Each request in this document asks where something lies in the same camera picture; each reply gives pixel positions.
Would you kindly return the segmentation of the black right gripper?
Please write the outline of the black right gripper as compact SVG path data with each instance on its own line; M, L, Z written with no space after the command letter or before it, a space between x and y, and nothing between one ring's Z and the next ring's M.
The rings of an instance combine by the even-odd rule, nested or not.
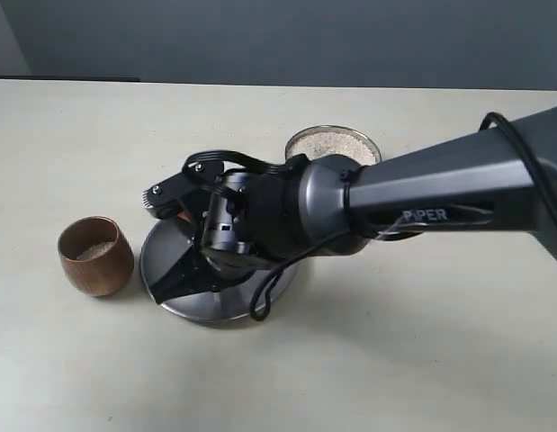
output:
M248 262L248 244L236 231L233 209L227 199L211 193L209 210L193 224L193 245L149 249L149 294L156 304L217 292L256 273Z

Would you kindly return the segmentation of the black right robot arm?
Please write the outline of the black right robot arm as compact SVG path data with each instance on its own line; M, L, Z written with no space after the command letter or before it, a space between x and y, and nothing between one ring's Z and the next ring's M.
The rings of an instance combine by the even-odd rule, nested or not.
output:
M230 150L196 153L143 194L189 247L148 289L157 303L260 276L263 320L283 274L308 257L350 256L371 240L425 232L523 231L557 261L557 106L373 166L299 155L281 165Z

